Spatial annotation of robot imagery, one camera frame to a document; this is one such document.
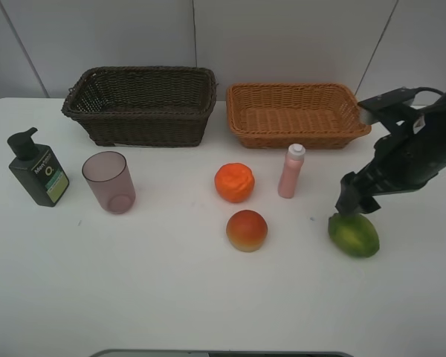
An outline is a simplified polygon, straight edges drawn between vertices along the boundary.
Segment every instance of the pink plastic cup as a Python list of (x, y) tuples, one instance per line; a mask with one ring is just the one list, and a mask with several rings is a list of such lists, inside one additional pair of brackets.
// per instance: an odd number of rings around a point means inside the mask
[(97, 201), (110, 213), (124, 213), (135, 201), (126, 158), (115, 151), (99, 152), (83, 165), (83, 176)]

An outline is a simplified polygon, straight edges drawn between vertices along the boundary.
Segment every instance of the peach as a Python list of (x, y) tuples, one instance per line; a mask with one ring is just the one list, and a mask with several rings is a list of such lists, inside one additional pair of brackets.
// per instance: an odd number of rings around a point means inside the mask
[(236, 249), (257, 251), (265, 242), (268, 225), (259, 213), (241, 210), (228, 220), (226, 234)]

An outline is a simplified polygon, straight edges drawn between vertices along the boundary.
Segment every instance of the orange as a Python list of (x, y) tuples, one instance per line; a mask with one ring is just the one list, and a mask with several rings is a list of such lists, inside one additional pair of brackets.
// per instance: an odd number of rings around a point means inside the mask
[(215, 187), (219, 195), (227, 201), (243, 202), (253, 192), (253, 173), (243, 164), (223, 165), (215, 175)]

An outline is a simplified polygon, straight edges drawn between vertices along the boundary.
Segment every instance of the green mango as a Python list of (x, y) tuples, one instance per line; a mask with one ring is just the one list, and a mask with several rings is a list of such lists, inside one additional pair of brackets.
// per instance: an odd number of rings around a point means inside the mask
[(329, 236), (337, 247), (351, 257), (368, 258), (380, 249), (375, 227), (361, 214), (334, 214), (329, 218)]

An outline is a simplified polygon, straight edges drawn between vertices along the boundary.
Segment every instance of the pink bottle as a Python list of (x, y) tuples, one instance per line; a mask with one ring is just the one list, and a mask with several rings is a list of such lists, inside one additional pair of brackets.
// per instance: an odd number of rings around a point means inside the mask
[(297, 186), (300, 168), (304, 164), (306, 149), (301, 144), (292, 144), (285, 154), (284, 169), (277, 192), (285, 199), (292, 199)]

